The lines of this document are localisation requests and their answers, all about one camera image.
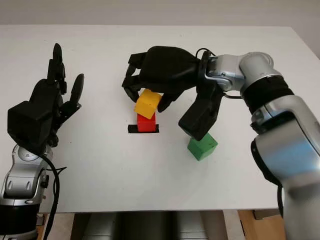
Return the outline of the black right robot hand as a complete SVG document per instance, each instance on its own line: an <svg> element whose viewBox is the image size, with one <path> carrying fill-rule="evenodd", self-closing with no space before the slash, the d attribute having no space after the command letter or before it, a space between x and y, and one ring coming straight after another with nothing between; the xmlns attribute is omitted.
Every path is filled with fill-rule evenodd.
<svg viewBox="0 0 320 240"><path fill-rule="evenodd" d="M133 102L137 102L142 88L161 93L157 106L161 113L184 91L197 85L199 61L182 48L153 46L130 55L122 87Z"/></svg>

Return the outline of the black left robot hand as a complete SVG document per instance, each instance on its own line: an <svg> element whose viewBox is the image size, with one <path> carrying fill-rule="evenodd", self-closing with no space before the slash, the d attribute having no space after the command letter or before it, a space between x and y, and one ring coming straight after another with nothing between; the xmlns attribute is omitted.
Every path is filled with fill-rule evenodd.
<svg viewBox="0 0 320 240"><path fill-rule="evenodd" d="M49 126L44 128L41 141L50 147L56 147L59 142L57 132L82 106L79 100L84 87L85 76L80 73L73 84L70 99L63 101L67 93L65 65L61 46L56 43L53 47L52 58L49 60L47 78L40 80L34 87L30 102L41 108L42 112L49 113Z"/></svg>

